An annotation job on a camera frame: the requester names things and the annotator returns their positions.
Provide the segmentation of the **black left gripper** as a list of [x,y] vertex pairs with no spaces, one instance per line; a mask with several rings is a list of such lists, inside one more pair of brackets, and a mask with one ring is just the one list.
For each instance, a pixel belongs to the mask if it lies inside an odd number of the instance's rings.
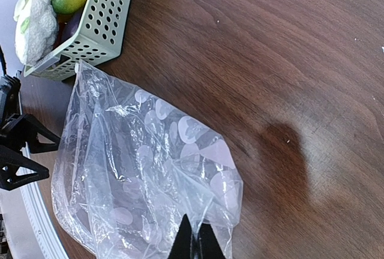
[[[21,82],[17,77],[1,76],[1,189],[4,190],[14,190],[49,177],[46,167],[17,151],[28,145],[32,154],[53,152],[58,150],[60,142],[60,137],[48,130],[34,115],[17,115],[20,111],[20,87]],[[5,130],[9,121],[10,139]]]

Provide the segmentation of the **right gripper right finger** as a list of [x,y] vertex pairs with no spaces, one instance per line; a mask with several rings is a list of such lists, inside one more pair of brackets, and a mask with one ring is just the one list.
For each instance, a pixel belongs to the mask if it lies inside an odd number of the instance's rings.
[[202,224],[196,239],[198,259],[225,259],[210,224]]

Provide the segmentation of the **clear zip top bag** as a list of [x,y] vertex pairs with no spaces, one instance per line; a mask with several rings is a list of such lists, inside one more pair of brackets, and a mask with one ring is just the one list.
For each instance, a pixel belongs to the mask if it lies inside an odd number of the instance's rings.
[[52,172],[61,227],[97,258],[167,258],[182,217],[232,257],[243,181],[223,136],[85,61],[75,66]]

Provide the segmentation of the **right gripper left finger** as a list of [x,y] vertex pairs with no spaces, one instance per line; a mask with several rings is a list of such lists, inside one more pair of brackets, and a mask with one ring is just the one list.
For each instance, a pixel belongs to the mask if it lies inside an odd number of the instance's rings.
[[182,217],[179,230],[175,237],[168,259],[190,259],[192,246],[192,230],[188,219],[185,214]]

